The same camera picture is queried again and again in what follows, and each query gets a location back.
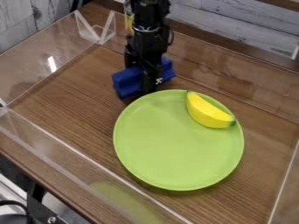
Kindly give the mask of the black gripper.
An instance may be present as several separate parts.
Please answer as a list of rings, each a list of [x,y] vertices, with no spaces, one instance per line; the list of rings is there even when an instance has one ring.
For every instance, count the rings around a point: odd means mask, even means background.
[[[152,93],[163,82],[161,57],[173,42],[173,31],[168,24],[156,27],[132,25],[133,32],[125,36],[125,68],[141,67],[141,93]]]

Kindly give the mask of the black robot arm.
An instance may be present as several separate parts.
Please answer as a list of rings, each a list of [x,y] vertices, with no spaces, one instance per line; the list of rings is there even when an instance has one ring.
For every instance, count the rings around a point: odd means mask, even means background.
[[[169,0],[128,0],[133,33],[125,36],[125,68],[140,66],[141,93],[152,93],[163,82],[163,55],[173,42],[167,15]]]

